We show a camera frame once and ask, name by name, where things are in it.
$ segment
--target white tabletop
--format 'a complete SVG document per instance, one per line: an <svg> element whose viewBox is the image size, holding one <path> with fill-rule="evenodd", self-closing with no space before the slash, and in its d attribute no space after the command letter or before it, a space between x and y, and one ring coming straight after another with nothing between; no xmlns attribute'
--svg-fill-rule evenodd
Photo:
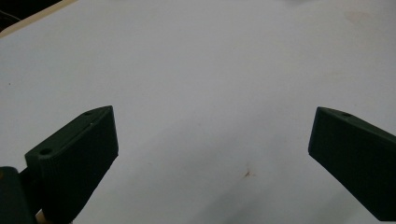
<svg viewBox="0 0 396 224"><path fill-rule="evenodd" d="M77 224L377 223L307 147L319 105L396 133L395 11L79 0L0 39L0 165L113 105L120 155Z"/></svg>

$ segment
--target hole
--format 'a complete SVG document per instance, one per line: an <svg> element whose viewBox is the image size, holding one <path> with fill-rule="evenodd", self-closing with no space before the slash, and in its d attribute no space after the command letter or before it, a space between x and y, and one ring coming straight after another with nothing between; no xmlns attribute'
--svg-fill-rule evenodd
<svg viewBox="0 0 396 224"><path fill-rule="evenodd" d="M350 115L350 114L348 114L348 113L343 113L343 116L349 118L349 117L351 117L352 115Z"/></svg>
<svg viewBox="0 0 396 224"><path fill-rule="evenodd" d="M45 155L50 154L51 152L52 152L52 149L50 149L50 148L44 148L44 149L41 149L40 155L45 156Z"/></svg>

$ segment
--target table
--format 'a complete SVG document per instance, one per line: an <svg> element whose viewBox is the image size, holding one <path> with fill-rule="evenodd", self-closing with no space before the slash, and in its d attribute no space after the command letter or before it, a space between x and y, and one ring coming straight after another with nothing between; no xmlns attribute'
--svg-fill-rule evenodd
<svg viewBox="0 0 396 224"><path fill-rule="evenodd" d="M396 133L392 0L80 0L0 39L0 164L113 105L75 223L378 223L307 153L317 106Z"/></svg>

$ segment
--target black plastic part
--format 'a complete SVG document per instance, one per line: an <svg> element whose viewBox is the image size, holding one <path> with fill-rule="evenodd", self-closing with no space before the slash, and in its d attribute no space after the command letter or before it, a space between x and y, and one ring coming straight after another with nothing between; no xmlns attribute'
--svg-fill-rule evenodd
<svg viewBox="0 0 396 224"><path fill-rule="evenodd" d="M0 223L36 224L18 171L13 167L0 167Z"/></svg>
<svg viewBox="0 0 396 224"><path fill-rule="evenodd" d="M308 151L378 220L396 221L396 136L319 107Z"/></svg>
<svg viewBox="0 0 396 224"><path fill-rule="evenodd" d="M81 114L25 155L48 220L70 223L118 156L112 106Z"/></svg>

